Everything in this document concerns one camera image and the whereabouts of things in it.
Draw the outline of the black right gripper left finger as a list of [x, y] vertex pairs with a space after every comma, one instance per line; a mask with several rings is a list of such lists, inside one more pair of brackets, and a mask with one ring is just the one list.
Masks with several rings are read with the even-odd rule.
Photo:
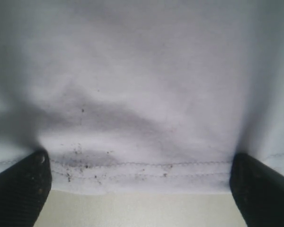
[[39, 149], [0, 173], [0, 227], [32, 227], [52, 186], [50, 159]]

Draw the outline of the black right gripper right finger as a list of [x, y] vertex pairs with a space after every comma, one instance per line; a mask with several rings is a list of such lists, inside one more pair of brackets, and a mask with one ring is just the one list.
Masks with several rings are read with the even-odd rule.
[[246, 153], [238, 153], [229, 185], [248, 227], [284, 227], [283, 175]]

